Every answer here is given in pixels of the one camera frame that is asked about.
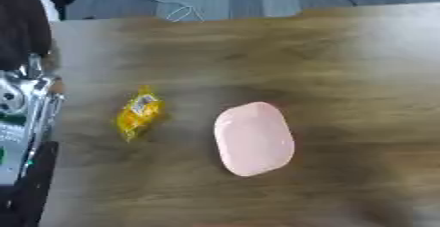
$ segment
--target yellow snack packet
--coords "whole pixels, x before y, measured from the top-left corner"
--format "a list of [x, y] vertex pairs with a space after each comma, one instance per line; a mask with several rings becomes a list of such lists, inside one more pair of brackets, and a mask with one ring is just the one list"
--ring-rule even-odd
[[138, 136], [162, 113], [163, 101], [148, 86], [143, 86], [137, 96], [118, 114], [116, 124], [124, 139], [129, 142]]

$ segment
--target table surface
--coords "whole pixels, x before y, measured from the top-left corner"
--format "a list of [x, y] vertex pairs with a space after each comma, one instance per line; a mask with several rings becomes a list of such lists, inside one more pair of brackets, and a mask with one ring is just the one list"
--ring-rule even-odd
[[[438, 226], [440, 5], [291, 18], [53, 25], [67, 102], [42, 226]], [[126, 144], [113, 120], [142, 85], [169, 118]], [[284, 168], [241, 178], [213, 136], [228, 107], [279, 107]]]

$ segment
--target wooden table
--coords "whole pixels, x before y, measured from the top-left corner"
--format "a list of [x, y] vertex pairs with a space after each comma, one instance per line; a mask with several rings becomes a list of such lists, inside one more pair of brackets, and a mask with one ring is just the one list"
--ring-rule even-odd
[[[439, 17], [426, 4], [55, 24], [68, 101], [42, 226], [438, 226]], [[112, 120], [141, 85], [170, 118], [125, 144]], [[213, 122], [258, 100], [283, 111], [297, 152], [236, 177]]]

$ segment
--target metal robot part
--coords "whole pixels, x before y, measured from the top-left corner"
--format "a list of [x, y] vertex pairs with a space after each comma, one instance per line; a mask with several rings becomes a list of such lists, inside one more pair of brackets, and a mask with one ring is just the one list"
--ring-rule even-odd
[[51, 140], [64, 100], [61, 78], [44, 73], [31, 55], [18, 71], [0, 71], [0, 186], [23, 177], [38, 149]]

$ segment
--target pink square bowl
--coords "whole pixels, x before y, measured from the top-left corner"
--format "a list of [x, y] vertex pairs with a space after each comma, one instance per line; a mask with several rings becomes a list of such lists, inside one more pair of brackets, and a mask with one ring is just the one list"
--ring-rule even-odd
[[294, 155], [294, 139], [281, 112], [256, 102], [231, 108], [215, 122], [220, 157], [238, 176], [253, 176], [285, 166]]

